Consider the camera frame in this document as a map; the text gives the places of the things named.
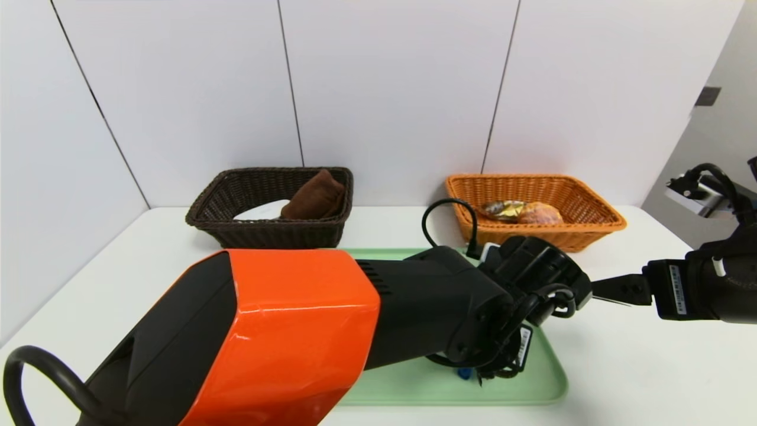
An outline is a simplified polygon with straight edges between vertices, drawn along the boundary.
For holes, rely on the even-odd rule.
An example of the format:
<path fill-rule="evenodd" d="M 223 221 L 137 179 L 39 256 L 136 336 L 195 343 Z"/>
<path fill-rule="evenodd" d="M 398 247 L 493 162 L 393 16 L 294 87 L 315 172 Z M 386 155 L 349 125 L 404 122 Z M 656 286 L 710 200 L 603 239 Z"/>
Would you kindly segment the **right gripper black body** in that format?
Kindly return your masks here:
<path fill-rule="evenodd" d="M 717 260 L 691 251 L 684 259 L 651 261 L 642 275 L 664 320 L 756 323 L 754 254 Z"/>

